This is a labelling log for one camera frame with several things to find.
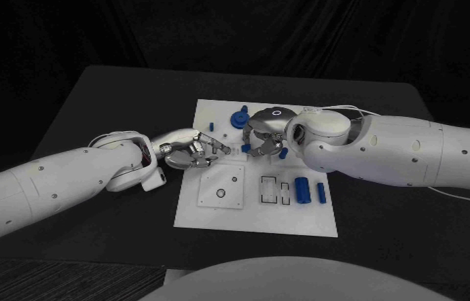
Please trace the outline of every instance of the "rectangular slot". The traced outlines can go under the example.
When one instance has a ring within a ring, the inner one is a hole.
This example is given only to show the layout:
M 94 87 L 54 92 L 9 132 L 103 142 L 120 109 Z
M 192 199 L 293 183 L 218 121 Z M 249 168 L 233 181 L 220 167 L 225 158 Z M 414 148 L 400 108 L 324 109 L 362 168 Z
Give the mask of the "rectangular slot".
M 282 204 L 290 205 L 292 204 L 292 197 L 289 195 L 289 183 L 282 183 Z
M 262 202 L 277 204 L 277 178 L 262 177 Z

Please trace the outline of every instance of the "black backdrop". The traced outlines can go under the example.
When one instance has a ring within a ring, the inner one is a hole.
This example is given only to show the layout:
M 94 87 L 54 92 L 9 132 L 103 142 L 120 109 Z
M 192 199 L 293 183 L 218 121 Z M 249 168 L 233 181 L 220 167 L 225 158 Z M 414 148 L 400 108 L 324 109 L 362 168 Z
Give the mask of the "black backdrop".
M 185 2 L 184 9 L 176 1 Z M 469 2 L 282 0 L 273 17 L 273 0 L 172 0 L 161 9 L 152 7 L 148 17 L 155 17 L 156 33 L 139 38 L 123 0 L 5 0 L 2 128 L 15 132 L 15 144 L 0 151 L 2 168 L 28 161 L 91 64 L 409 82 L 436 120 L 470 126 L 465 112 Z M 181 33 L 185 39 L 166 39 L 166 31 L 175 28 L 168 28 L 165 17 L 200 20 L 214 16 L 208 10 L 215 9 L 220 17 L 241 24 L 231 28 L 233 39 L 220 41 L 217 33 L 225 29 L 217 22 L 210 28 L 214 35 L 191 26 L 191 35 Z M 253 17 L 249 24 L 243 14 Z M 202 36 L 207 49 L 197 45 Z M 166 43 L 156 45 L 153 53 L 142 53 L 159 39 Z M 11 135 L 3 137 L 12 142 Z

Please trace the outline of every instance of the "white platform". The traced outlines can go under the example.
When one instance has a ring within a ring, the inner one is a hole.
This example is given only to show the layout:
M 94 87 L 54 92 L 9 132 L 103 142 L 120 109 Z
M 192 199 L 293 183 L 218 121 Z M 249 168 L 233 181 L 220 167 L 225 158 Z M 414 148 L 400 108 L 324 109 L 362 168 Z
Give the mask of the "white platform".
M 240 111 L 244 105 L 249 106 L 250 115 L 275 106 L 287 107 L 296 113 L 300 113 L 303 110 L 303 106 L 298 105 L 198 101 L 194 128 L 217 138 L 234 150 L 228 156 L 221 152 L 218 153 L 221 159 L 214 162 L 210 168 L 191 169 L 185 172 L 175 227 L 338 237 L 334 200 L 326 174 L 309 169 L 302 159 L 296 158 L 292 152 L 289 152 L 285 160 L 277 155 L 254 158 L 241 153 L 243 130 L 231 126 L 231 115 L 236 111 Z M 215 124 L 214 132 L 210 131 L 211 122 Z M 251 142 L 253 148 L 263 144 L 263 140 L 254 134 Z M 207 148 L 207 155 L 213 155 L 213 148 Z M 243 171 L 243 178 L 237 178 L 237 181 L 233 181 L 237 169 Z M 208 177 L 215 175 L 218 179 L 208 180 Z M 262 203 L 262 176 L 277 178 L 279 189 L 282 188 L 282 183 L 289 183 L 290 205 L 283 205 L 280 198 L 277 204 Z M 298 203 L 295 189 L 295 179 L 298 177 L 309 179 L 311 204 L 302 205 Z M 243 179 L 243 191 L 234 189 L 234 185 L 240 184 L 240 179 Z M 326 204 L 319 202 L 316 189 L 319 182 L 325 184 Z M 215 195 L 221 188 L 225 190 L 224 198 L 218 198 Z M 211 205 L 217 203 L 220 206 L 201 207 L 198 203 L 202 200 L 208 200 L 213 203 Z

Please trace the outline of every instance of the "black table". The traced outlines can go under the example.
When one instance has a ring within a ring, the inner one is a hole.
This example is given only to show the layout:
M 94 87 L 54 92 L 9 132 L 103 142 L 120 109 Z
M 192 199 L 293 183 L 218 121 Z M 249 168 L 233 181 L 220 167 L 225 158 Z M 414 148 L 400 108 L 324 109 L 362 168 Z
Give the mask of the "black table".
M 90 67 L 34 158 L 87 146 L 112 131 L 153 137 L 191 127 L 198 99 L 290 105 L 352 104 L 433 120 L 410 84 Z M 426 188 L 329 175 L 339 238 L 175 228 L 184 172 L 145 192 L 103 191 L 90 201 L 0 238 L 0 257 L 200 269 L 243 258 L 341 260 L 413 281 L 470 279 L 470 202 Z

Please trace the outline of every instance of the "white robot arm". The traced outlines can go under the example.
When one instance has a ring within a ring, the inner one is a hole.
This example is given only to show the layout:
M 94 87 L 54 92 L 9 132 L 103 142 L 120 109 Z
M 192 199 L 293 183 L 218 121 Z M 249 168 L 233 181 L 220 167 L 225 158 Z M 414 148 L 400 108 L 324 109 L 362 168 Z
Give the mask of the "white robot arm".
M 106 189 L 138 184 L 145 191 L 166 183 L 158 160 L 178 169 L 210 166 L 201 143 L 224 153 L 231 148 L 195 129 L 153 139 L 136 131 L 113 132 L 90 146 L 55 154 L 0 173 L 0 236 L 76 206 Z
M 253 129 L 263 138 L 260 127 L 267 138 L 259 150 L 273 145 L 270 137 L 279 134 L 315 171 L 341 171 L 357 179 L 401 187 L 470 189 L 470 129 L 400 116 L 370 115 L 349 120 L 318 107 L 306 107 L 295 116 L 292 110 L 267 110 L 251 117 L 244 132 Z M 282 148 L 283 144 L 262 155 L 280 153 Z

